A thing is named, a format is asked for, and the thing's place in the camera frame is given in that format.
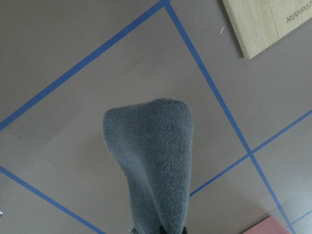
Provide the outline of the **dark grey cloth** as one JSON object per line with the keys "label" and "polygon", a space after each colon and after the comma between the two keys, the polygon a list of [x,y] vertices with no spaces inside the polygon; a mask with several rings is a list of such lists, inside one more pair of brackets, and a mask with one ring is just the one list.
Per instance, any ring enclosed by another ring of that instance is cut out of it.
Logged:
{"label": "dark grey cloth", "polygon": [[106,147],[129,186],[134,234],[184,234],[191,170],[193,118],[173,99],[105,112]]}

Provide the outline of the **bamboo cutting board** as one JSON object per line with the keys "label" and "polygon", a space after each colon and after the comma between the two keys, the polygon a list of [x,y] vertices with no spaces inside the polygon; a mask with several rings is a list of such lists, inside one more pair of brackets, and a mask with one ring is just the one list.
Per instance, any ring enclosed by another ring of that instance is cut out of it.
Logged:
{"label": "bamboo cutting board", "polygon": [[252,59],[312,18],[310,0],[224,0],[246,59]]}

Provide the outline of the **pink plastic bin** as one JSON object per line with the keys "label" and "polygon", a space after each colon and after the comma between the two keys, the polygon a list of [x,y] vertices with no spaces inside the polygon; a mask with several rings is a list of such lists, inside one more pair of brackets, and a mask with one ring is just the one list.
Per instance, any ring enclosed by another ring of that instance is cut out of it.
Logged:
{"label": "pink plastic bin", "polygon": [[240,234],[295,234],[295,231],[283,226],[275,216],[268,216],[253,226],[244,229]]}

